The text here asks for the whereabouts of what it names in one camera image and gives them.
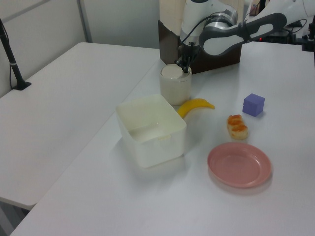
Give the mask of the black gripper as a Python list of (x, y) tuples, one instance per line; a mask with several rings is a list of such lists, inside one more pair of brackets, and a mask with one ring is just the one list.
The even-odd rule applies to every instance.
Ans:
[(179, 67), (183, 67), (183, 72), (188, 73), (189, 66), (192, 64), (199, 53), (199, 46), (193, 42), (188, 45), (182, 43), (178, 47), (179, 58), (174, 61)]

